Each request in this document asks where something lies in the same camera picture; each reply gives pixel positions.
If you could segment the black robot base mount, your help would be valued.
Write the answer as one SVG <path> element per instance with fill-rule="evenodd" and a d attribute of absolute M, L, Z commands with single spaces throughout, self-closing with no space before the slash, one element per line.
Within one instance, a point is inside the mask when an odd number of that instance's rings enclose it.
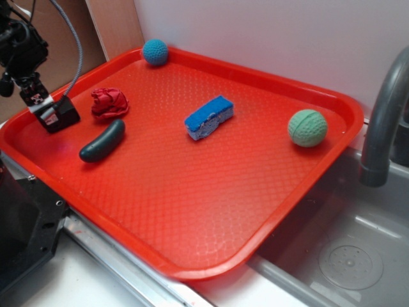
<path fill-rule="evenodd" d="M 16 179 L 1 163 L 1 295 L 48 262 L 66 201 L 39 179 Z"/>

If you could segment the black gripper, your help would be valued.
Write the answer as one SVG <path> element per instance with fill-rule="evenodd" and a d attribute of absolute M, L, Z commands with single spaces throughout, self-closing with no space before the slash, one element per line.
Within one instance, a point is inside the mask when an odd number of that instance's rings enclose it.
<path fill-rule="evenodd" d="M 33 26 L 21 20 L 10 20 L 1 33 L 1 66 L 13 79 L 23 79 L 20 83 L 20 96 L 30 113 L 35 113 L 52 103 L 52 97 L 39 76 L 31 76 L 45 62 L 48 43 Z M 40 116 L 45 125 L 60 124 L 59 111 L 48 108 Z"/>

